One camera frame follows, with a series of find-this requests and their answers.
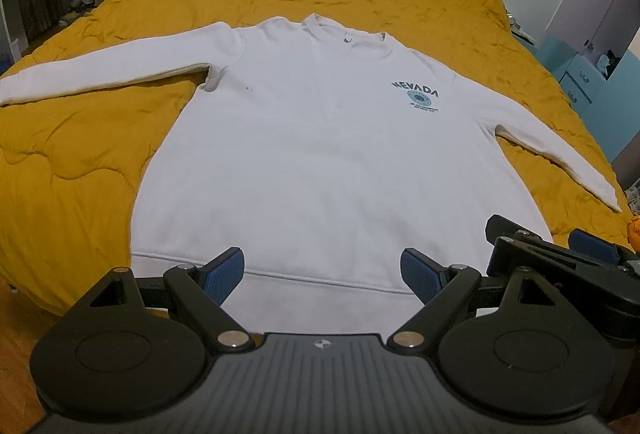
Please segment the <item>white Nevada sweatshirt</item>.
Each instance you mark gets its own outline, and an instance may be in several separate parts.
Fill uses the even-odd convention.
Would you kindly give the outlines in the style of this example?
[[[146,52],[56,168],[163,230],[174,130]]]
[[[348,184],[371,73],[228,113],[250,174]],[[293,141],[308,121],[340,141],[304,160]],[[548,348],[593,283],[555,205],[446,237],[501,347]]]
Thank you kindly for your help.
[[[257,332],[388,336],[420,309],[413,247],[485,270],[487,220],[550,231],[504,156],[508,138],[608,206],[615,189],[518,102],[409,49],[323,16],[137,39],[2,80],[5,104],[205,68],[146,170],[131,267],[160,276],[230,246],[245,275],[226,310]]]

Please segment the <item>mustard yellow quilted bedspread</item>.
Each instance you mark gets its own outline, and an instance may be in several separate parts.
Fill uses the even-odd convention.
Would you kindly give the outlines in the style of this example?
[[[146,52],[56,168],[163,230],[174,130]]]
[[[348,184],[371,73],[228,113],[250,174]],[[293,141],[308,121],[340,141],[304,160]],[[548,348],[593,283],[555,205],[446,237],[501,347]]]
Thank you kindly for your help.
[[[213,23],[311,13],[385,30],[520,102],[608,181],[616,176],[555,78],[512,36],[502,0],[106,0],[21,61],[70,59]],[[1,279],[64,313],[129,257],[134,196],[194,93],[183,75],[148,86],[7,106],[1,112]]]

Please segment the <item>blue white storage cabinet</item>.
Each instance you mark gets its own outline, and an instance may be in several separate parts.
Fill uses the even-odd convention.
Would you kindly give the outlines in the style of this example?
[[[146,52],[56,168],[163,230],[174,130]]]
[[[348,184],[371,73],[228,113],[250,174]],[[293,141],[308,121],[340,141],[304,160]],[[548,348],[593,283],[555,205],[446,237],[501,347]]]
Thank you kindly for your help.
[[[561,0],[536,58],[610,161],[639,131],[639,0]]]

